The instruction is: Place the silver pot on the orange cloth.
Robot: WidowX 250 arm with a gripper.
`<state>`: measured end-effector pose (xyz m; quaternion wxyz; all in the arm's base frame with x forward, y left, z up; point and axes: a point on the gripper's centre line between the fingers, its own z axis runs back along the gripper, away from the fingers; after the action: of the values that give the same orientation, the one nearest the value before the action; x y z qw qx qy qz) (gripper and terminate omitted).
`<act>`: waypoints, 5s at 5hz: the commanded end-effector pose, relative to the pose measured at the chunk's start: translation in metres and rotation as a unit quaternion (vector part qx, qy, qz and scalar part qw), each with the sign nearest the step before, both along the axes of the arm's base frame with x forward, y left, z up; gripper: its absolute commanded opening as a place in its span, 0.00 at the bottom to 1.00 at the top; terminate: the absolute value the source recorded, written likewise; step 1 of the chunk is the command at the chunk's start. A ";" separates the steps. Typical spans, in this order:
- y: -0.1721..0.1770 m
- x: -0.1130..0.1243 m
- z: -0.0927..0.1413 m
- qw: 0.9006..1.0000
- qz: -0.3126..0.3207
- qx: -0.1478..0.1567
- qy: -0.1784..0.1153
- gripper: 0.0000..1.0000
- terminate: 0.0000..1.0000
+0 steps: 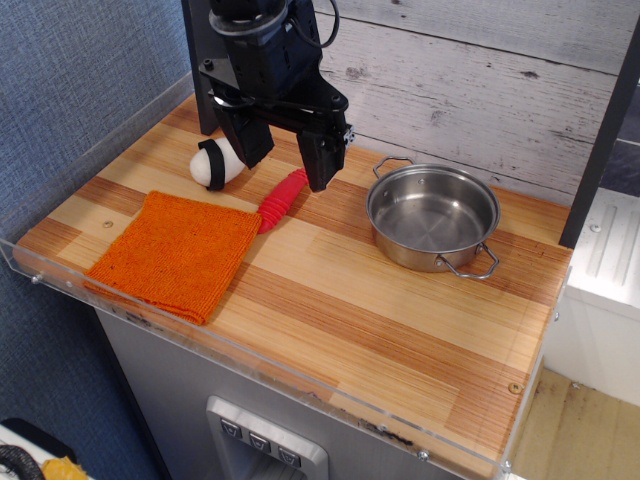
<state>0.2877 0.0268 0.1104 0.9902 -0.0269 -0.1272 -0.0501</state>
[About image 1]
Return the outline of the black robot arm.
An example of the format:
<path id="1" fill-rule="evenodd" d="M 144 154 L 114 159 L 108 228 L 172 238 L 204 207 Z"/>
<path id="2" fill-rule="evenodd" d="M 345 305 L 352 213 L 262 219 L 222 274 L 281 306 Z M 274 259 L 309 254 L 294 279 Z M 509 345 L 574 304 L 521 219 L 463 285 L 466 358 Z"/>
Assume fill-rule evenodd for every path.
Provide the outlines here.
<path id="1" fill-rule="evenodd" d="M 213 1 L 209 23 L 220 57 L 199 66 L 213 112 L 240 161 L 255 167 L 273 149 L 270 129 L 295 133 L 312 191 L 343 169 L 354 137 L 348 99 L 320 73 L 326 43 L 310 1 Z"/>

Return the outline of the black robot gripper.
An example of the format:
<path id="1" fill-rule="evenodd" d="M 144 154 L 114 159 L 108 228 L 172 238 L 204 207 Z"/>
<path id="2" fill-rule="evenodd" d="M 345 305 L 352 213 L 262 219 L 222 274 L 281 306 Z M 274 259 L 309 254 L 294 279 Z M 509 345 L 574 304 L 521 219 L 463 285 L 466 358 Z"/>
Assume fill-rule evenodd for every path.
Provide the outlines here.
<path id="1" fill-rule="evenodd" d="M 353 128 L 347 98 L 320 73 L 324 48 L 311 9 L 213 9 L 226 53 L 200 72 L 219 126 L 253 169 L 274 148 L 271 127 L 295 133 L 313 192 L 343 169 Z"/>

